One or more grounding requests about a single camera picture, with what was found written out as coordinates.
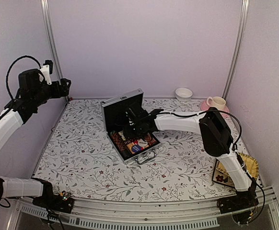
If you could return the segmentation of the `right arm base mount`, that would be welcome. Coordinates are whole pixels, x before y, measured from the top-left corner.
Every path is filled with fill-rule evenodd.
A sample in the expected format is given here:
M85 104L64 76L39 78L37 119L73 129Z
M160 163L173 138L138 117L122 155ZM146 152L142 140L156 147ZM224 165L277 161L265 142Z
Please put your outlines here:
M248 191L236 192L236 195L223 197L217 200L217 207L221 214L240 211L242 209L255 207L259 204L256 189L249 188Z

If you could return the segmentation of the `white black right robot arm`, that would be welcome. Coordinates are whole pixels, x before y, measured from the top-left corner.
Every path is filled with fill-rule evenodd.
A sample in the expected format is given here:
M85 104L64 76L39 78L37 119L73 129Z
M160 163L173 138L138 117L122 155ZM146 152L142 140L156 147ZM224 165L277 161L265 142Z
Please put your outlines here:
M124 124L124 135L125 138L142 138L147 133L166 130L200 134L205 152L224 166L239 193L234 205L244 209L253 200L251 192L256 190L256 182L236 151L236 142L222 113L214 107L193 113L165 112L163 109L154 109L148 113L135 105L125 111L128 121Z

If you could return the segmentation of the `aluminium poker case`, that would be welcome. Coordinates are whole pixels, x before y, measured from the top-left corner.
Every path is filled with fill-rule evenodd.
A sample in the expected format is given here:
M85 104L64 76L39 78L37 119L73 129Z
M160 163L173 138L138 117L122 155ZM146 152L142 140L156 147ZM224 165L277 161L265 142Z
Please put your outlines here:
M143 91L136 89L123 95L101 101L103 122L107 137L125 164L145 164L157 155L160 141L153 134L156 127L142 108Z

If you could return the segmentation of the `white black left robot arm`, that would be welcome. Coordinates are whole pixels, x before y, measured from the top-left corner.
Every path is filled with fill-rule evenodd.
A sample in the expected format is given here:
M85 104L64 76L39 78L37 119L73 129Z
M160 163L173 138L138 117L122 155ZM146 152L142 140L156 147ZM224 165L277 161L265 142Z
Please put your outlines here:
M67 97L71 81L61 79L47 84L39 77L19 80L17 97L7 104L0 115L0 150L13 135L24 125L38 107L49 99ZM57 196L53 193L50 182L37 179L20 179L0 176L0 200L4 198L34 197L47 208L57 204Z

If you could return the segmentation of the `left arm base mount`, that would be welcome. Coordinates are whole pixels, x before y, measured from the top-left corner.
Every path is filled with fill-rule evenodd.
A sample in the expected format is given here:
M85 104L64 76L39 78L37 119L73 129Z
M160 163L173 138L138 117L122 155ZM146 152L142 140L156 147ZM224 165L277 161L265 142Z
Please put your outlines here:
M41 196L33 198L33 205L62 213L71 213L75 200L71 197L70 192L62 191L59 194L54 194L50 182L37 178L34 180L43 185L43 190Z

